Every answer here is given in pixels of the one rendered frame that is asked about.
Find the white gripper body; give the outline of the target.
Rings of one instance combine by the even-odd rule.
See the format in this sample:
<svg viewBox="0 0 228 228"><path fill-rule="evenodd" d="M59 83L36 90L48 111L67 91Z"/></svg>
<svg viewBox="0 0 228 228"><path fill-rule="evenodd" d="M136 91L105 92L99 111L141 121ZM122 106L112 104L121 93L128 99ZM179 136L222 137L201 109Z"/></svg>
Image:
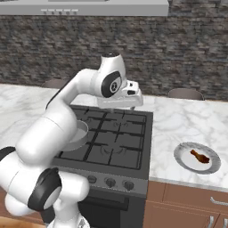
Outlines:
<svg viewBox="0 0 228 228"><path fill-rule="evenodd" d="M109 98L97 96L100 109L132 108L143 105L143 95L140 89L121 90Z"/></svg>

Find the brown frozen meat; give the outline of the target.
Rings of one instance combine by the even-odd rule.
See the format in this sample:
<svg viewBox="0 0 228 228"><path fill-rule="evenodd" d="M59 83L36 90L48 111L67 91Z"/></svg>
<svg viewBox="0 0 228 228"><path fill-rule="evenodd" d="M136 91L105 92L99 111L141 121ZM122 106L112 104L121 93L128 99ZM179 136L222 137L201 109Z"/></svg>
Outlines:
<svg viewBox="0 0 228 228"><path fill-rule="evenodd" d="M193 155L200 163L207 164L209 162L209 158L203 154L198 154L195 150L191 150L190 154Z"/></svg>

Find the black gas hob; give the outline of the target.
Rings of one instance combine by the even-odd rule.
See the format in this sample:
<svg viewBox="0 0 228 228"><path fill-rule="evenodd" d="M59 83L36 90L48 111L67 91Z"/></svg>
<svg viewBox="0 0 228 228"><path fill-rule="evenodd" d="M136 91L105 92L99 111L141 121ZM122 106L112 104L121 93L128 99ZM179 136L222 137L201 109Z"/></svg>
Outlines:
<svg viewBox="0 0 228 228"><path fill-rule="evenodd" d="M101 110L74 105L77 118L89 126L86 144L76 151L62 151L53 164L65 172L93 175L93 189L128 192L145 196L149 180L153 114L132 110ZM109 188L106 178L116 184ZM124 182L134 188L128 191Z"/></svg>

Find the brown chair back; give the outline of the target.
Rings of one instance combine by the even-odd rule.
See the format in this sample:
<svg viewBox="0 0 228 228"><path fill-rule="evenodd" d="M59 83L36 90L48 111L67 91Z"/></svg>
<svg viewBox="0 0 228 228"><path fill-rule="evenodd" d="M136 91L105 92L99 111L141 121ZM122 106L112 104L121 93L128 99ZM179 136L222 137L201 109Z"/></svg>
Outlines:
<svg viewBox="0 0 228 228"><path fill-rule="evenodd" d="M189 99L189 100L197 100L203 101L203 95L194 89L188 88L175 88L169 91L168 95L169 98L177 98L177 99Z"/></svg>

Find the grey round plate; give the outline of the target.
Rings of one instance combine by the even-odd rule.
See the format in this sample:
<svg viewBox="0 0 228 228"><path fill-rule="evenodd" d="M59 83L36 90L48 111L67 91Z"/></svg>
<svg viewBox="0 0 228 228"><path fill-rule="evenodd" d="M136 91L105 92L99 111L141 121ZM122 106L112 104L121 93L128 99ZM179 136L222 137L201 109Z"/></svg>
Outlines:
<svg viewBox="0 0 228 228"><path fill-rule="evenodd" d="M203 154L209 158L207 164L200 163L193 155L191 150L195 150L198 154ZM176 162L183 168L201 175L214 174L221 166L221 159L215 151L196 142L182 142L174 150Z"/></svg>

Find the grey range hood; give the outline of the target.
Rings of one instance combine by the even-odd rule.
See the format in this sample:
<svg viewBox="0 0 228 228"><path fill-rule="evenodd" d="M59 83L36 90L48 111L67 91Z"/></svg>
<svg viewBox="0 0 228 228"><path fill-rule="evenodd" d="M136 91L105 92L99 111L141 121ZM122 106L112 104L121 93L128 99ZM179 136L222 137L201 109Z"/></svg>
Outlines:
<svg viewBox="0 0 228 228"><path fill-rule="evenodd" d="M0 0L0 15L168 16L167 0Z"/></svg>

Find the black oven door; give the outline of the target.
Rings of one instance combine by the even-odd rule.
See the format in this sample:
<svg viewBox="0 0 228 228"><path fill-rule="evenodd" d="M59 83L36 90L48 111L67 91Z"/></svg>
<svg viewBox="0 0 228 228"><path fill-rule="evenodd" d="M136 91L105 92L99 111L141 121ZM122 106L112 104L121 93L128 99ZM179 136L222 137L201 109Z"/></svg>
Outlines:
<svg viewBox="0 0 228 228"><path fill-rule="evenodd" d="M79 202L79 211L91 228L143 228L144 196L128 192L91 189L87 197L118 201L129 198L127 211L95 206L84 201Z"/></svg>

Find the brown wooden drawer front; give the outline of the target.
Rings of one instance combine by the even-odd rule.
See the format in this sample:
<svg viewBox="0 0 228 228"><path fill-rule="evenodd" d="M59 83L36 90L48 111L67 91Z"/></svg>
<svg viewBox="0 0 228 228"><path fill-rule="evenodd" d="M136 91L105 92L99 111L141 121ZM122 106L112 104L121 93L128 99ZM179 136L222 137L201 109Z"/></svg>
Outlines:
<svg viewBox="0 0 228 228"><path fill-rule="evenodd" d="M163 201L177 206L214 210L228 214L228 207L212 203L210 197L218 201L228 202L227 192L211 191L169 183L166 184Z"/></svg>

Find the brown wooden cupboard door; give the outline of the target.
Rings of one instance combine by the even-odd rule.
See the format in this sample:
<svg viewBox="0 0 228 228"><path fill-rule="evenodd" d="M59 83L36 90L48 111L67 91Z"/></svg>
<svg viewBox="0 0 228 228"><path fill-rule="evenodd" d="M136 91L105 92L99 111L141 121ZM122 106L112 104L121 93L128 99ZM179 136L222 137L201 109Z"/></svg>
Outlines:
<svg viewBox="0 0 228 228"><path fill-rule="evenodd" d="M220 214L214 228L228 228L228 214Z"/></svg>
<svg viewBox="0 0 228 228"><path fill-rule="evenodd" d="M146 201L143 228L208 228L209 217L218 213Z"/></svg>

